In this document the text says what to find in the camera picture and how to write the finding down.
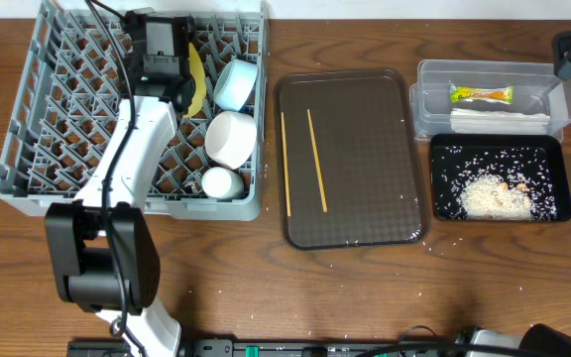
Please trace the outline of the yellow round plate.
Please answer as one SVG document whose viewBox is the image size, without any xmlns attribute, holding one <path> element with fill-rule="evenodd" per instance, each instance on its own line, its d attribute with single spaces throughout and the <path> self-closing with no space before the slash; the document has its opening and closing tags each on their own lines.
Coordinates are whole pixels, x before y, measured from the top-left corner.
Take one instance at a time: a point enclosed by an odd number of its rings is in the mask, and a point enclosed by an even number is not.
<svg viewBox="0 0 571 357">
<path fill-rule="evenodd" d="M 206 99 L 206 75 L 202 60 L 193 43 L 189 44 L 189 69 L 194 81 L 194 93 L 191 103 L 183 117 L 193 117 L 202 110 L 202 102 Z"/>
</svg>

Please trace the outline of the light blue bowl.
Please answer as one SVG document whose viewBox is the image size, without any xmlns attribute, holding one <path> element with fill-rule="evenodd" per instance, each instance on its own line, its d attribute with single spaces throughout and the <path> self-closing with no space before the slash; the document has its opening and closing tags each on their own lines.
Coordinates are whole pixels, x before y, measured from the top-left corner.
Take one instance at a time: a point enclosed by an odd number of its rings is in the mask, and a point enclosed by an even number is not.
<svg viewBox="0 0 571 357">
<path fill-rule="evenodd" d="M 251 62 L 228 62 L 216 82 L 215 104 L 225 111 L 240 111 L 254 89 L 258 71 L 258 66 Z"/>
</svg>

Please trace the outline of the green orange snack wrapper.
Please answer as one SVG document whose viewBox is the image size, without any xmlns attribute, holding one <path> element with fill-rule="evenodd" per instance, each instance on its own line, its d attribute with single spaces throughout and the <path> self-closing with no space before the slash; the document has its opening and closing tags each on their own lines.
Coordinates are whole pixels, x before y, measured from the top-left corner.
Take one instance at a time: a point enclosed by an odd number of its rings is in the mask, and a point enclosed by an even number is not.
<svg viewBox="0 0 571 357">
<path fill-rule="evenodd" d="M 514 103 L 514 88 L 512 86 L 502 88 L 476 88 L 452 85 L 450 87 L 450 100 L 452 103 L 486 101 L 511 105 Z"/>
</svg>

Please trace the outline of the white round bowl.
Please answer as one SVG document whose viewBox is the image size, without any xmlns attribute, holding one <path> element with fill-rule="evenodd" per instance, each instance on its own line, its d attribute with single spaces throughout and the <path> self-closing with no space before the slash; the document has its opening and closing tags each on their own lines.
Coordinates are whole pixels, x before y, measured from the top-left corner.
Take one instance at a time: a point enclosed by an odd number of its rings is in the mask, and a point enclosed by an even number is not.
<svg viewBox="0 0 571 357">
<path fill-rule="evenodd" d="M 207 128 L 206 154 L 220 166 L 229 170 L 239 169 L 251 157 L 257 134 L 257 124 L 251 115 L 223 111 Z"/>
</svg>

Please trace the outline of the pale green cup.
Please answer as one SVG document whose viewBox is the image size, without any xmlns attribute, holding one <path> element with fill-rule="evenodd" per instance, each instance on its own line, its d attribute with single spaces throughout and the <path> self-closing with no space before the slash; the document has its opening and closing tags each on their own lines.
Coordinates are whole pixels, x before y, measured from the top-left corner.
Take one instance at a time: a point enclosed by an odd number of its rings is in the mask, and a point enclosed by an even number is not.
<svg viewBox="0 0 571 357">
<path fill-rule="evenodd" d="M 208 197 L 218 200 L 237 199 L 244 192 L 242 178 L 221 167 L 208 169 L 202 177 L 201 186 Z"/>
</svg>

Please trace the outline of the leftover rice food waste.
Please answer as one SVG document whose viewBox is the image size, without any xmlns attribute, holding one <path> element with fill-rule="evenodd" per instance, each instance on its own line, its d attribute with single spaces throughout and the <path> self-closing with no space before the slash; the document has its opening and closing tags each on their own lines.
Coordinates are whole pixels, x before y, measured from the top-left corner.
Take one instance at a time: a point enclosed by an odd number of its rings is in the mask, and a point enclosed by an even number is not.
<svg viewBox="0 0 571 357">
<path fill-rule="evenodd" d="M 555 221 L 545 152 L 533 147 L 438 147 L 435 213 L 452 220 Z"/>
</svg>

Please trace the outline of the white paper napkin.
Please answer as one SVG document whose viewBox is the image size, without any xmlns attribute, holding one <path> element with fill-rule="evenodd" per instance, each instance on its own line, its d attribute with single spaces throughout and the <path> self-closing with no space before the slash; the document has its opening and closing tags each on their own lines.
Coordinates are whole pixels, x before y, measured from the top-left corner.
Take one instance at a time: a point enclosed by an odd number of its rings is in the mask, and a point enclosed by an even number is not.
<svg viewBox="0 0 571 357">
<path fill-rule="evenodd" d="M 505 111 L 478 111 L 454 108 L 451 129 L 459 134 L 544 135 L 550 116 Z"/>
</svg>

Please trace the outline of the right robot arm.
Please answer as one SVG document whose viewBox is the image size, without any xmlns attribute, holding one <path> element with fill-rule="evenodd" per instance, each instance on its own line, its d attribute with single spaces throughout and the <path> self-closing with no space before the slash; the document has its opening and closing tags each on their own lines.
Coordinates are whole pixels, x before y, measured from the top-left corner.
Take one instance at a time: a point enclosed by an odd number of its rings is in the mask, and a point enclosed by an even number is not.
<svg viewBox="0 0 571 357">
<path fill-rule="evenodd" d="M 560 79 L 571 78 L 571 31 L 562 32 L 552 40 L 554 74 Z M 536 324 L 521 340 L 512 336 L 477 329 L 469 338 L 458 338 L 452 353 L 469 356 L 571 356 L 571 337 L 547 325 Z"/>
</svg>

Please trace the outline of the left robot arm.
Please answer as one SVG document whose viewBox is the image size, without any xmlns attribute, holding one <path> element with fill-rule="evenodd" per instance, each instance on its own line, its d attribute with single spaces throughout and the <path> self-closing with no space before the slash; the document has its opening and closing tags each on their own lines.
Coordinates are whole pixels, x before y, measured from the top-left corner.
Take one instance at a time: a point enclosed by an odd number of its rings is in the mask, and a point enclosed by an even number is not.
<svg viewBox="0 0 571 357">
<path fill-rule="evenodd" d="M 181 326 L 163 306 L 161 261 L 144 218 L 157 165 L 181 117 L 205 96 L 196 55 L 144 55 L 127 71 L 127 95 L 92 177 L 45 217 L 57 293 L 109 324 L 137 356 L 175 356 Z"/>
</svg>

